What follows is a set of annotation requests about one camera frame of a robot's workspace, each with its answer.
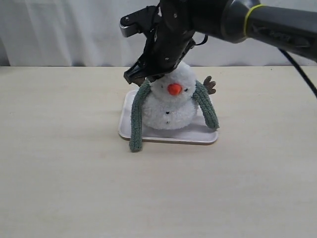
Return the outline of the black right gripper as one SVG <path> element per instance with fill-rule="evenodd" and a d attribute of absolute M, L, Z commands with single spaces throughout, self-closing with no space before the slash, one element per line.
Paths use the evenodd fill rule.
<path fill-rule="evenodd" d="M 194 30 L 188 0 L 161 0 L 159 22 L 143 55 L 124 72 L 128 84 L 155 82 L 173 71 L 186 55 Z"/>

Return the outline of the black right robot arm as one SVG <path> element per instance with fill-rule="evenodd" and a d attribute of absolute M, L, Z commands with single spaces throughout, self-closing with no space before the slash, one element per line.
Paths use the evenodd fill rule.
<path fill-rule="evenodd" d="M 315 12 L 262 5 L 258 0 L 162 0 L 121 18 L 125 37 L 142 33 L 141 56 L 124 73 L 128 83 L 157 80 L 177 68 L 197 32 L 234 44 L 252 38 L 317 59 Z"/>

